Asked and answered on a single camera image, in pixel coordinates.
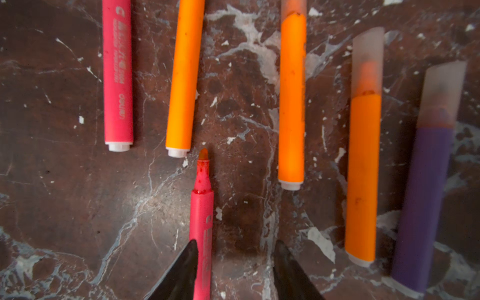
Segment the pink highlighter pen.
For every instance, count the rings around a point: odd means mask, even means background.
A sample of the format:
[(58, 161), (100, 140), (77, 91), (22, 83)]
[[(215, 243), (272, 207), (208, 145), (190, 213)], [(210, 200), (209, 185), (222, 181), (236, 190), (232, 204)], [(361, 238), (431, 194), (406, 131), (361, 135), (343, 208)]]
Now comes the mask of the pink highlighter pen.
[(196, 181), (191, 192), (189, 238), (197, 242), (198, 264), (194, 284), (195, 300), (208, 300), (211, 295), (211, 259), (213, 245), (214, 192), (210, 181), (208, 150), (202, 149), (197, 159)]
[(104, 142), (117, 153), (134, 143), (131, 30), (131, 1), (103, 1)]

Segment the purple highlighter pen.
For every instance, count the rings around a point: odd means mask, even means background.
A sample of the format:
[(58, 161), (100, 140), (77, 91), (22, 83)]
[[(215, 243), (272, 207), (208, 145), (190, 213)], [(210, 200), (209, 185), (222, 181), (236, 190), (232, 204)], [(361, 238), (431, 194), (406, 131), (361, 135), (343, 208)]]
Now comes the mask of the purple highlighter pen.
[(391, 269), (394, 288), (416, 300), (430, 278), (466, 68), (447, 62), (425, 74)]

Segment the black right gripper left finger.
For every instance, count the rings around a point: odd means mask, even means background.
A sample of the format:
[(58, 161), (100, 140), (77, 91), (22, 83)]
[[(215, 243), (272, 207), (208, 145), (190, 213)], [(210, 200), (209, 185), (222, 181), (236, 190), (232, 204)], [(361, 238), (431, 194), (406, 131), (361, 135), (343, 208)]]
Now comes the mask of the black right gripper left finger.
[(198, 271), (198, 256), (197, 242), (191, 240), (147, 299), (192, 300)]

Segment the orange highlighter pen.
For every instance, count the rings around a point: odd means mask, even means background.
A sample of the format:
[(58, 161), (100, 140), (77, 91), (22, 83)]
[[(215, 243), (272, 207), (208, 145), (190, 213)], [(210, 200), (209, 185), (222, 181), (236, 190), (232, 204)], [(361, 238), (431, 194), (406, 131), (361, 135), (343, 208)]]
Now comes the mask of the orange highlighter pen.
[(298, 191), (305, 179), (307, 2), (281, 2), (278, 180)]
[(376, 259), (384, 35), (374, 27), (352, 42), (345, 250), (364, 268)]

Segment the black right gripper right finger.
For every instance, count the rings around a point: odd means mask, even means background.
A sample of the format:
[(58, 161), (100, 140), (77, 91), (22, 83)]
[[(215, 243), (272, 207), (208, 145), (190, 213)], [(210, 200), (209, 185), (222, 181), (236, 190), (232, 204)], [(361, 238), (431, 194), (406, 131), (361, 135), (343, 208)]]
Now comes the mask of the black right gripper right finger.
[(279, 300), (325, 300), (283, 241), (276, 241), (272, 257)]

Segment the yellow-orange highlighter pen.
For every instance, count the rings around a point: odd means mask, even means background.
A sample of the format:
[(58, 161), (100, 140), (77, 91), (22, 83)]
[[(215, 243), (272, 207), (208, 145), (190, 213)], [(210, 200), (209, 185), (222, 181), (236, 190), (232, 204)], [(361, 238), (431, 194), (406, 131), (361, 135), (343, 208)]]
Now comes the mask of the yellow-orange highlighter pen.
[(204, 1), (179, 2), (166, 132), (172, 158), (185, 158), (191, 149), (204, 13)]

